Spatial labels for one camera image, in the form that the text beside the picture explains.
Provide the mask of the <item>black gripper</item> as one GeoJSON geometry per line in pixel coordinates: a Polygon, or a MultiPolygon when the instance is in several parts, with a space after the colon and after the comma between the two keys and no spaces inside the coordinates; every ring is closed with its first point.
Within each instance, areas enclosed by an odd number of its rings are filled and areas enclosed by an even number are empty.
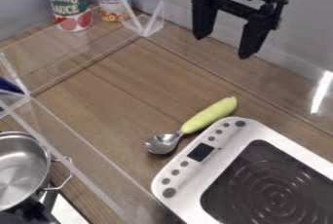
{"type": "Polygon", "coordinates": [[[214,31],[217,12],[245,19],[238,57],[249,58],[262,47],[270,29],[276,29],[289,0],[192,0],[193,33],[198,40],[214,31]]]}

